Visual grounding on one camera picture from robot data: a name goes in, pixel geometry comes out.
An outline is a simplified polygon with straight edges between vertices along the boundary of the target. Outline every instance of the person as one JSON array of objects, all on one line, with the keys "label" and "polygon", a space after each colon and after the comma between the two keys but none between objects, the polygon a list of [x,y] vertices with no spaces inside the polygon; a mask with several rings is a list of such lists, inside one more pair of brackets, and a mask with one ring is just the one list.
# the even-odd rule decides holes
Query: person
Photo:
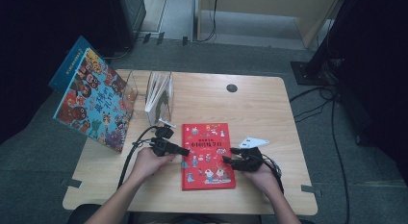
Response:
[{"label": "person", "polygon": [[[129,208],[140,186],[175,155],[157,157],[150,147],[142,148],[136,157],[133,169],[123,185],[103,204],[86,223],[119,223]],[[256,172],[242,172],[268,198],[278,223],[300,223],[279,185],[263,164]]]}]

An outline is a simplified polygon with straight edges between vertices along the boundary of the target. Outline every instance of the person's right hand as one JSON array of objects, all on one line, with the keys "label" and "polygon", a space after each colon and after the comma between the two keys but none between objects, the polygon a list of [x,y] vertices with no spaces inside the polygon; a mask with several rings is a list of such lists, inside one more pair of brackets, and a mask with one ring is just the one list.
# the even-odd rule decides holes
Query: person's right hand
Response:
[{"label": "person's right hand", "polygon": [[173,161],[175,155],[169,154],[157,157],[150,147],[139,150],[130,177],[140,178],[143,182],[156,173],[167,162]]},{"label": "person's right hand", "polygon": [[256,172],[242,172],[263,193],[280,191],[280,187],[270,168],[263,163]]}]

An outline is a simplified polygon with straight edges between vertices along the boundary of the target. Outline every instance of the book cover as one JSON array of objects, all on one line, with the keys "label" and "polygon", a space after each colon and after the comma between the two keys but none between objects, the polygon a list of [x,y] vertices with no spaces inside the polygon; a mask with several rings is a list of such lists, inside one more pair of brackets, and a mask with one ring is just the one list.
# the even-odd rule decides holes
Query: book cover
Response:
[{"label": "book cover", "polygon": [[86,48],[78,59],[79,64],[73,70],[54,118],[121,152],[137,90],[131,88],[91,47]]},{"label": "book cover", "polygon": [[151,126],[157,125],[160,118],[167,121],[171,120],[172,85],[171,72],[151,72],[144,108]]},{"label": "book cover", "polygon": [[60,65],[48,86],[53,88],[58,93],[64,94],[71,83],[72,77],[74,76],[79,64],[81,63],[85,50],[90,47],[91,46],[88,41],[84,37],[80,36],[72,46],[69,53],[66,55],[63,63]]},{"label": "book cover", "polygon": [[222,156],[231,157],[227,123],[183,124],[182,189],[234,188],[235,174]]}]

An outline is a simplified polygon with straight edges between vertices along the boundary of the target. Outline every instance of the gray floor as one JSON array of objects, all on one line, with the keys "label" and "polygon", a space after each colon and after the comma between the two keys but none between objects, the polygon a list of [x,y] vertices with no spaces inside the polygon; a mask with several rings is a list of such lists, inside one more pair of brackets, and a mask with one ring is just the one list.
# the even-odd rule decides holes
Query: gray floor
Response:
[{"label": "gray floor", "polygon": [[[152,37],[157,37],[158,33],[165,33],[165,38],[168,39],[181,39],[182,37],[189,37],[190,40],[191,38],[197,39],[195,27],[194,30],[192,29],[192,25],[197,23],[198,11],[193,7],[195,3],[195,0],[167,0],[160,29],[157,32],[152,32]],[[148,14],[149,8],[152,9],[151,13],[158,12],[157,7],[146,8],[148,8]],[[209,11],[202,12],[200,39],[205,39],[210,34],[213,28],[213,14],[214,12]],[[216,22],[216,34],[207,42],[296,50],[306,49],[293,17],[217,12]],[[151,23],[150,19],[146,21],[146,24]],[[328,20],[323,25],[315,42],[308,48],[309,50],[317,50],[330,24],[330,20]]]},{"label": "gray floor", "polygon": [[[183,1],[187,0],[168,0],[166,9]],[[114,60],[112,67],[281,77],[290,98],[311,88],[296,83],[290,61],[307,62],[313,57],[313,50],[300,45],[216,42],[190,42],[183,46],[177,39],[189,35],[188,30],[181,29],[189,26],[170,23],[167,16],[165,13],[162,29],[172,32],[166,32],[162,44],[156,44],[155,39],[145,44],[138,41],[132,52]],[[167,23],[177,28],[167,29]],[[295,33],[292,36],[290,39],[299,41]],[[51,95],[29,126],[0,146],[0,223],[65,223],[71,214],[62,206],[66,186],[61,181],[72,176],[85,137],[52,120],[61,99],[59,94]],[[293,114],[310,110],[323,101],[318,92],[310,93],[292,102]],[[353,127],[341,102],[335,104],[333,114],[347,179],[350,223],[406,223],[408,190],[394,161],[375,146],[356,145]],[[319,207],[316,215],[302,218],[315,223],[344,223],[346,216],[331,117],[328,104],[321,114],[296,123]],[[274,223],[274,218],[264,215],[263,222]]]}]

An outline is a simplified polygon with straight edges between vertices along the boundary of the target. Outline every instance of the red cover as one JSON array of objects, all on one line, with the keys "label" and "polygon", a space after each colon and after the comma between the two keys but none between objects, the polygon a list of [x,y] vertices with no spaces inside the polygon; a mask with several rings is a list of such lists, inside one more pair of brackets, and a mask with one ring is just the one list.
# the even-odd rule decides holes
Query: red cover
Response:
[{"label": "red cover", "polygon": [[227,123],[183,124],[182,189],[233,188],[235,175],[222,156],[231,157]]}]

